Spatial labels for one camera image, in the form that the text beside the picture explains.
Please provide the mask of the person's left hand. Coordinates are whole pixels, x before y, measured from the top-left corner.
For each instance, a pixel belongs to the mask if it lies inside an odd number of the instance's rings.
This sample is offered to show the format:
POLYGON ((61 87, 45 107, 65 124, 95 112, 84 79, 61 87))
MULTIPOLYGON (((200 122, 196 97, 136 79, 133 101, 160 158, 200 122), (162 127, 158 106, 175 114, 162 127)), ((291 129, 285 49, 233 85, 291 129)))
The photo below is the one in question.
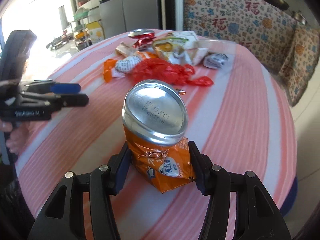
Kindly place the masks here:
POLYGON ((30 122, 23 122, 19 127, 13 128, 12 123, 1 121, 1 131, 9 133, 6 146, 10 153, 20 154, 29 137, 30 122))

